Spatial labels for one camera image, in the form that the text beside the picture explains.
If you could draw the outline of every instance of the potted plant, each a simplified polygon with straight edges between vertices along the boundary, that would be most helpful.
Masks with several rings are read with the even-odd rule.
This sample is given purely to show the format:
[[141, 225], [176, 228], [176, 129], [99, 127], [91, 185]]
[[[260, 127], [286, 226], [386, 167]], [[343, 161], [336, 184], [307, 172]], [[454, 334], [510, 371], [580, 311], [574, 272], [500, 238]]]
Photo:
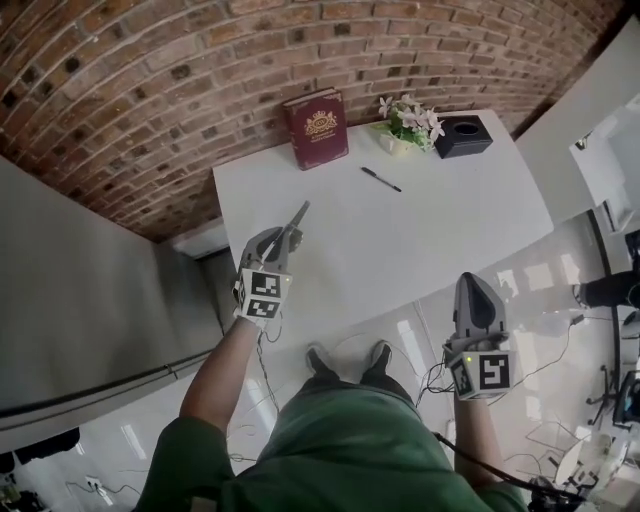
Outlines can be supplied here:
[[439, 135], [444, 135], [441, 122], [433, 109], [405, 94], [399, 100], [380, 98], [380, 114], [387, 122], [375, 125], [380, 134], [380, 145], [394, 156], [406, 154], [412, 146], [422, 151], [433, 149]]

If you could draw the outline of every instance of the brick wall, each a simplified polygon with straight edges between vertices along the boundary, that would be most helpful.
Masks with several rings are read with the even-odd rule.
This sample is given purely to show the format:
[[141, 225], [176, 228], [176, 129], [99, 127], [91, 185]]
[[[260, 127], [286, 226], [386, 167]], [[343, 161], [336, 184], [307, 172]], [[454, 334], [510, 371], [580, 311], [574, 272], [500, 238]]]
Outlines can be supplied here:
[[220, 214], [210, 169], [287, 140], [278, 105], [342, 90], [492, 108], [571, 85], [623, 0], [4, 0], [0, 151], [152, 240]]

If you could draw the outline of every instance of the black box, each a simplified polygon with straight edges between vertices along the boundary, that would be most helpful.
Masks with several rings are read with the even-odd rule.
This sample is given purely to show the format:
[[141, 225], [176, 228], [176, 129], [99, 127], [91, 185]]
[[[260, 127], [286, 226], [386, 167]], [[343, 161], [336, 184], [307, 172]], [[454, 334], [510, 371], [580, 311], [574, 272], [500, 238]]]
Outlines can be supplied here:
[[442, 129], [435, 143], [440, 158], [482, 153], [493, 142], [478, 116], [444, 117]]

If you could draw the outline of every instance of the green shirt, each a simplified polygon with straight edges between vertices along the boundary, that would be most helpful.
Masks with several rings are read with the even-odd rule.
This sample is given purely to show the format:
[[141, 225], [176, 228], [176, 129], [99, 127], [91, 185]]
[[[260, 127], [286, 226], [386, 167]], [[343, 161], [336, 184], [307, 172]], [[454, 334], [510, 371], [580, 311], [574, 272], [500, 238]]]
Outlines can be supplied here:
[[196, 496], [218, 511], [526, 511], [508, 484], [473, 490], [413, 407], [367, 388], [294, 397], [238, 476], [220, 430], [178, 418], [160, 435], [136, 510], [188, 511]]

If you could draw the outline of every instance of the person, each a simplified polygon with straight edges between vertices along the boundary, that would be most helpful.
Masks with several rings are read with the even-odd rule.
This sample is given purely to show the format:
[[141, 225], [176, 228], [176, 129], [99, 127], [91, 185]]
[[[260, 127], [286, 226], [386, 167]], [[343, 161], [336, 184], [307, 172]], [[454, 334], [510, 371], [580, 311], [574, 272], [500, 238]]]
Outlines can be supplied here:
[[582, 308], [640, 307], [640, 274], [636, 270], [618, 272], [589, 283], [573, 285], [573, 296]]
[[[256, 464], [234, 476], [226, 432], [259, 329], [237, 318], [196, 374], [158, 440], [136, 510], [523, 512], [515, 487], [456, 456], [455, 471], [378, 343], [360, 384], [340, 381], [319, 347], [314, 375], [278, 416]], [[502, 457], [484, 400], [455, 400], [457, 447], [496, 468]]]

